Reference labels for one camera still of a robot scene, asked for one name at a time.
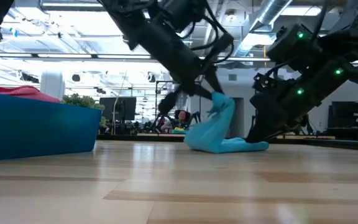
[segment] white pillar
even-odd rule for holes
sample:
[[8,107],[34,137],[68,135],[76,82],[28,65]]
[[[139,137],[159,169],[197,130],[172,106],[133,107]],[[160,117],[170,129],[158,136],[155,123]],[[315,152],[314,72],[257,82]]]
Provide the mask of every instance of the white pillar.
[[65,79],[61,70],[45,70],[41,76],[41,93],[61,100],[65,94]]

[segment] light blue towel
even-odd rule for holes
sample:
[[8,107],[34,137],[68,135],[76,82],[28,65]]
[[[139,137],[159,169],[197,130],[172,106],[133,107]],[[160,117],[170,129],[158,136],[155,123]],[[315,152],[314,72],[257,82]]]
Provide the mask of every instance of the light blue towel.
[[210,153],[254,152],[269,148],[267,142],[246,143],[242,138],[225,139],[234,112],[234,100],[221,93],[212,94],[213,106],[208,111],[213,117],[194,125],[185,136],[185,144],[194,150]]

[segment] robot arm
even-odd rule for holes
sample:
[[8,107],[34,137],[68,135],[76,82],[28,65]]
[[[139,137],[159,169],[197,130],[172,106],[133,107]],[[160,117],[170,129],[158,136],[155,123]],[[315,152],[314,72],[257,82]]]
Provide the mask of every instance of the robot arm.
[[[180,87],[169,94],[159,105],[162,114],[167,114],[174,106],[181,91],[189,95],[211,98],[208,90],[195,85],[194,80],[204,75],[205,80],[215,91],[223,92],[216,77],[214,58],[229,46],[234,49],[233,37],[217,22],[207,0],[98,0],[121,30],[124,41],[130,49],[141,45],[158,60],[170,73]],[[13,0],[0,0],[0,25]],[[223,33],[214,42],[202,47],[188,48],[177,32],[182,32],[190,24],[206,20],[218,32]],[[200,59],[194,50],[209,49],[205,59]]]
[[302,24],[283,28],[267,56],[301,73],[297,79],[277,80],[257,74],[258,91],[250,102],[257,109],[247,142],[259,142],[296,129],[307,113],[350,80],[358,84],[358,0],[349,0],[341,19],[330,33],[310,41],[313,32]]

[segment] blue bin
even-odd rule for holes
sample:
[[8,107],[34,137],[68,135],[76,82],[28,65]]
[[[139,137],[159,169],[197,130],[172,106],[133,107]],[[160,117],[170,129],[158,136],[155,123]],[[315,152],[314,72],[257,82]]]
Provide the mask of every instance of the blue bin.
[[0,159],[90,152],[100,110],[0,95]]

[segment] wooden floor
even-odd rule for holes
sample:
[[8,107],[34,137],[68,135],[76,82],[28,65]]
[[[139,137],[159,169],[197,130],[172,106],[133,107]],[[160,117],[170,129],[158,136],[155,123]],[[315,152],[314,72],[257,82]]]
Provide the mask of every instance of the wooden floor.
[[99,141],[90,153],[0,161],[0,223],[358,224],[358,151]]

